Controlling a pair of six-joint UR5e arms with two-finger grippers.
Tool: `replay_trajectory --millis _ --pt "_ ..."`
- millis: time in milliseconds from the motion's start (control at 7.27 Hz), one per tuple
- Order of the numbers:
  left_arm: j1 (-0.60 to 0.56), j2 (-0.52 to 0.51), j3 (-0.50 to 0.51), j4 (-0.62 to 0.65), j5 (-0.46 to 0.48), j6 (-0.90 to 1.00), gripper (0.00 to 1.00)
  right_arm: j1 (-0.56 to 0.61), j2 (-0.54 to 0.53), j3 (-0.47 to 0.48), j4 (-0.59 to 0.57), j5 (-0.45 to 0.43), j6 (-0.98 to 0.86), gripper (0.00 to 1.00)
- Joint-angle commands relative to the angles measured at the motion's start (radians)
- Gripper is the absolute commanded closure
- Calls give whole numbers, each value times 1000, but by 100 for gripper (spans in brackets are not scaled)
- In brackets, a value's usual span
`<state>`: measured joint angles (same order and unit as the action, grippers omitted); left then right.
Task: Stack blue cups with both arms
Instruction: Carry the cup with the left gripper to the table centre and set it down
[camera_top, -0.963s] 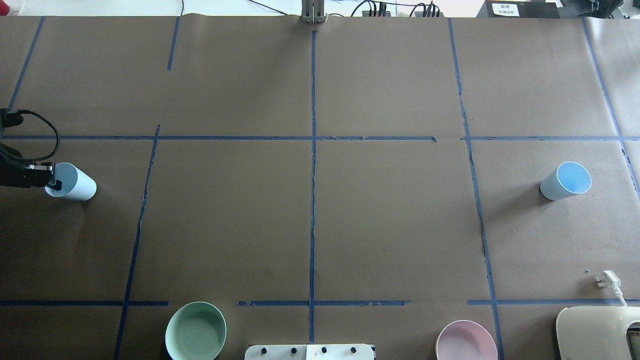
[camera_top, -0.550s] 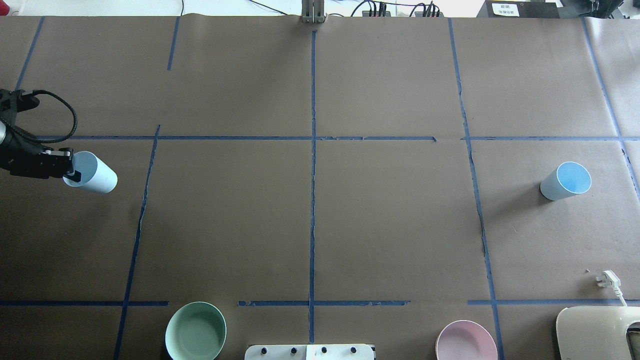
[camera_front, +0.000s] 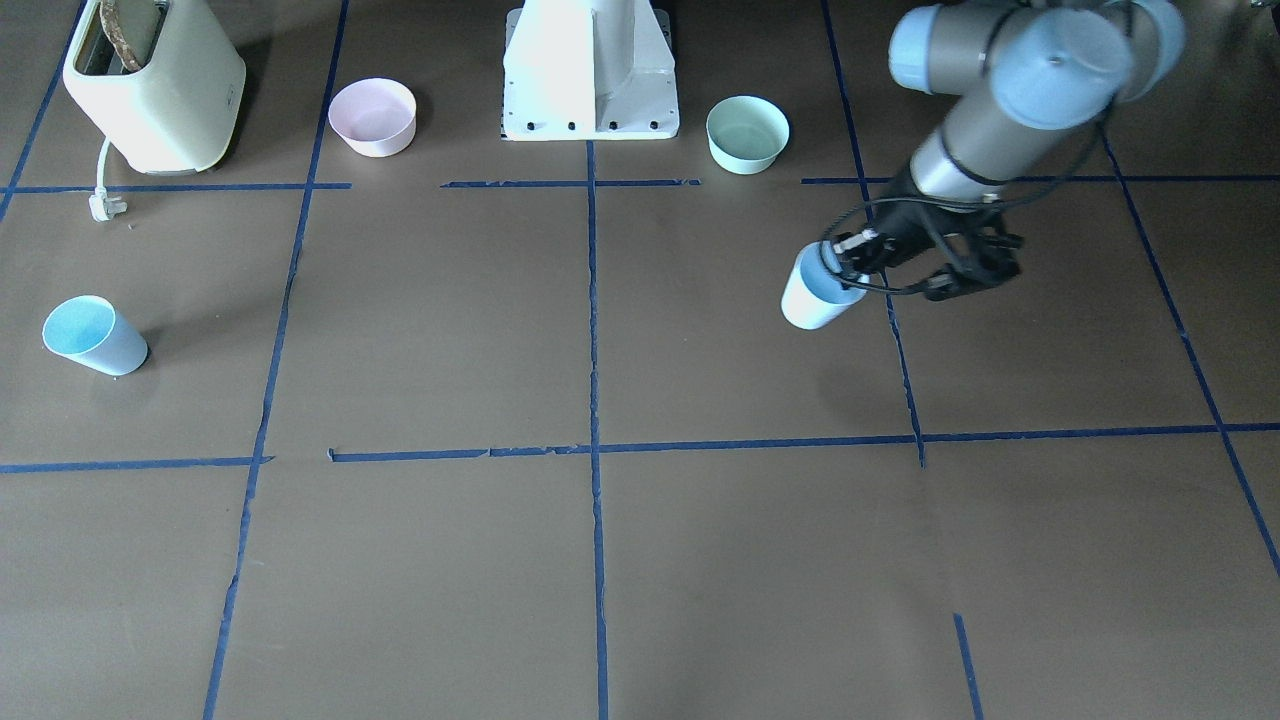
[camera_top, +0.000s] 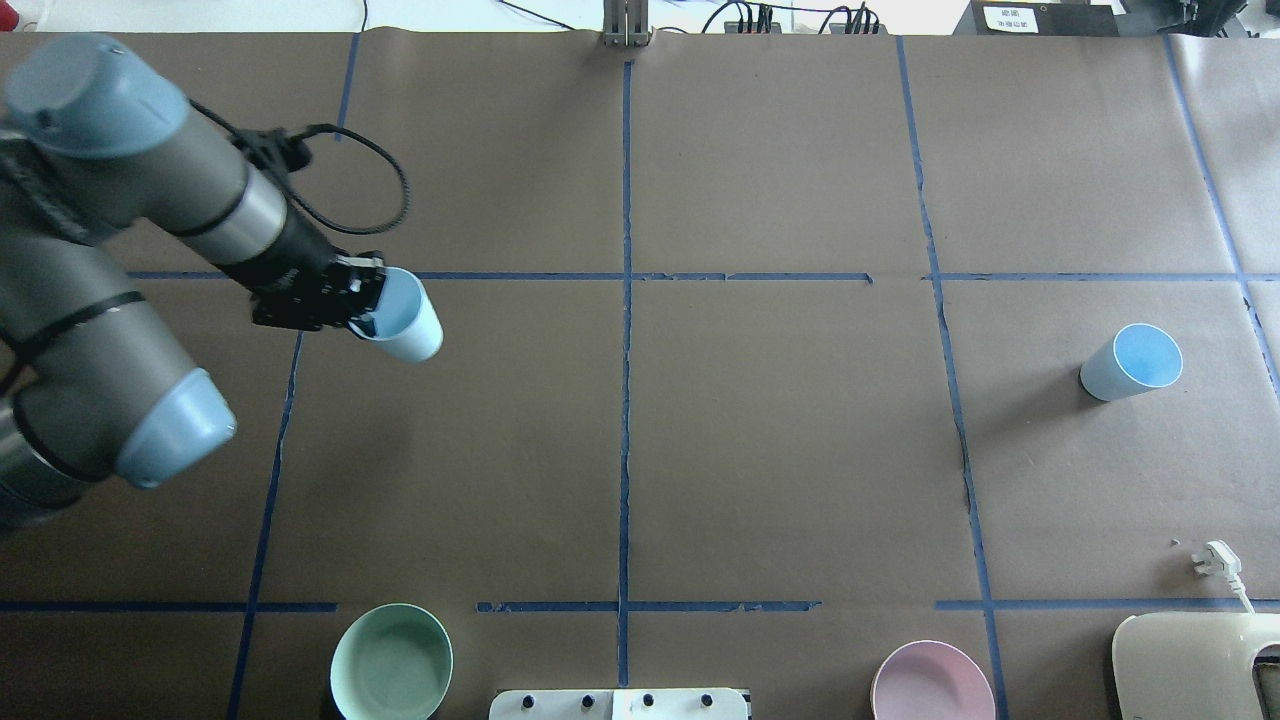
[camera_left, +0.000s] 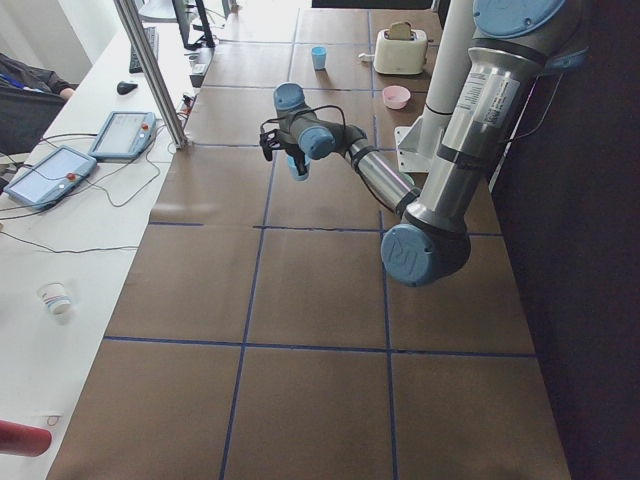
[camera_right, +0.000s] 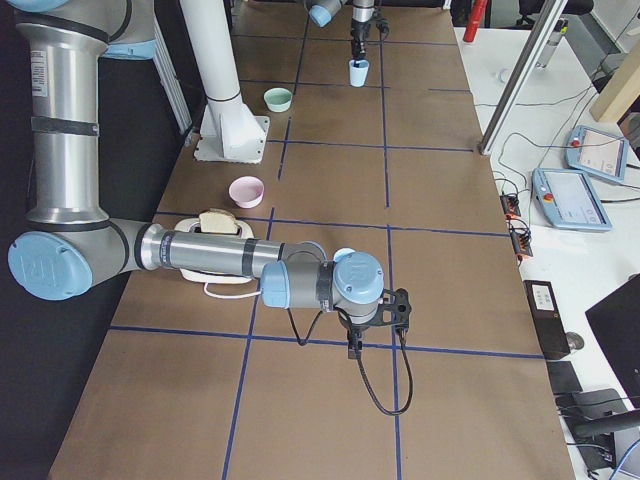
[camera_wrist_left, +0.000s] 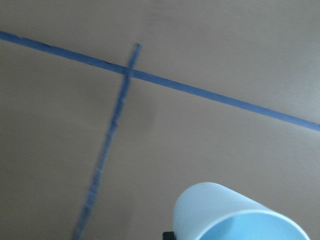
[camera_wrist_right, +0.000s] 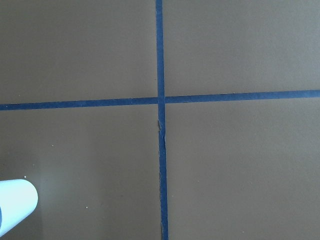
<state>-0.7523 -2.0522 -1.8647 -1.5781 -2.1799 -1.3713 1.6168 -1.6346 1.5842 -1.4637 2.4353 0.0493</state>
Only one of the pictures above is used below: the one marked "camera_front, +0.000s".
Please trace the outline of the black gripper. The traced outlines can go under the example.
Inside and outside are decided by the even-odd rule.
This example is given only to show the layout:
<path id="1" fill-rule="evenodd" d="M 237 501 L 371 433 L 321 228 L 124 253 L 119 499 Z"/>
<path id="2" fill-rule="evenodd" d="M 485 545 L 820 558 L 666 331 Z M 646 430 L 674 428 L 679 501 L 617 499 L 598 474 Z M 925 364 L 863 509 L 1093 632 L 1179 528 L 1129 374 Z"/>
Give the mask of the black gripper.
<path id="1" fill-rule="evenodd" d="M 867 292 L 890 296 L 922 295 L 945 301 L 1005 284 L 1021 274 L 1018 254 L 1024 245 L 1009 231 L 998 199 L 943 200 L 916 187 L 909 170 L 900 170 L 881 195 L 867 202 L 872 218 L 858 232 L 840 233 L 841 215 L 826 232 L 838 265 L 837 277 Z M 936 251 L 940 269 L 904 287 L 874 284 L 890 268 Z"/>

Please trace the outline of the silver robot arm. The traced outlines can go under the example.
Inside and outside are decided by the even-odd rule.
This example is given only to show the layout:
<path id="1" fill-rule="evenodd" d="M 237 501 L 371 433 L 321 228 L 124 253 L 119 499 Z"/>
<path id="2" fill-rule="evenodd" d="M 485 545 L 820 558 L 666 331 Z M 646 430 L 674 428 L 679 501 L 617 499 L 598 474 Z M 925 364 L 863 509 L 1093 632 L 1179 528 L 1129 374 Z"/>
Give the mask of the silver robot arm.
<path id="1" fill-rule="evenodd" d="M 888 268 L 934 250 L 943 265 L 902 287 L 932 301 L 1020 274 L 1021 237 L 1004 215 L 1027 204 L 1005 188 L 1076 131 L 1100 137 L 1116 105 L 1148 94 L 1178 64 L 1187 23 L 1170 1 L 965 1 L 910 10 L 890 41 L 906 88 L 956 102 L 870 202 L 854 233 L 832 224 L 820 277 L 838 290 L 892 295 Z"/>

